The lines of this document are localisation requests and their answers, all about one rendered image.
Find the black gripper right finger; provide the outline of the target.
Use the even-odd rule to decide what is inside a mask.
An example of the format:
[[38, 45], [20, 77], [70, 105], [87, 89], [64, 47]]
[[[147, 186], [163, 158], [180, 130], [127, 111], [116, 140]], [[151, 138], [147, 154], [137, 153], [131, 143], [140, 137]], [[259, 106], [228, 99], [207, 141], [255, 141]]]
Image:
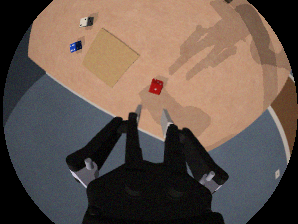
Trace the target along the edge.
[[208, 188], [211, 194], [215, 193], [229, 175], [214, 162], [190, 129], [178, 129], [167, 109], [163, 109], [160, 123], [165, 138], [163, 162], [169, 163], [168, 193], [182, 197], [190, 189], [186, 162], [194, 179]]

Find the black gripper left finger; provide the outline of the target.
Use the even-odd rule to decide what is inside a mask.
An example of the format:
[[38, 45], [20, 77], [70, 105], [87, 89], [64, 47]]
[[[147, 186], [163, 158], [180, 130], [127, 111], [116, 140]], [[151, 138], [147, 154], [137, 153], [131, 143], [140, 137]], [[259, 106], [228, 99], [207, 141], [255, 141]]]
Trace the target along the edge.
[[141, 109], [142, 105], [138, 104], [135, 113], [129, 113], [128, 120], [114, 117], [85, 147], [66, 157], [66, 163], [78, 183], [87, 188], [92, 180], [98, 178], [99, 170], [122, 133], [127, 132], [125, 190], [132, 196], [144, 194], [148, 181], [138, 135]]

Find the red die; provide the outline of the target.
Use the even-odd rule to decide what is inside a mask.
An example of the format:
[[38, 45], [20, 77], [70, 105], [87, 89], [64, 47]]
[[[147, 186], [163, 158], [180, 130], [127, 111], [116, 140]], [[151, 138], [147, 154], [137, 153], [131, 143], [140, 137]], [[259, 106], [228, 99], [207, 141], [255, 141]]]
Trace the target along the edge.
[[157, 80], [157, 79], [152, 79], [151, 86], [149, 89], [149, 92], [160, 95], [160, 92], [163, 87], [163, 81]]

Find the white die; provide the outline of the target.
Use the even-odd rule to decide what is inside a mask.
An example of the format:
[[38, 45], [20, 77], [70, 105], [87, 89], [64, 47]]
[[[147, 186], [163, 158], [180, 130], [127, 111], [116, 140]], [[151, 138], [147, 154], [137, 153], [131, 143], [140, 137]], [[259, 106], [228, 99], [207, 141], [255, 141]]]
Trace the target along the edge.
[[80, 20], [80, 28], [93, 25], [94, 17], [85, 17]]

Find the blue die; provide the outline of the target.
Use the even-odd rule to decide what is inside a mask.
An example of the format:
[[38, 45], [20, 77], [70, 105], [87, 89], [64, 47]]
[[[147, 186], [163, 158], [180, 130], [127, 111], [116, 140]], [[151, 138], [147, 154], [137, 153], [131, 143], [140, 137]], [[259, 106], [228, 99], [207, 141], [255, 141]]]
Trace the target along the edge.
[[82, 49], [81, 40], [70, 44], [70, 51], [71, 51], [71, 53], [72, 52], [75, 52], [77, 50], [80, 50], [80, 49]]

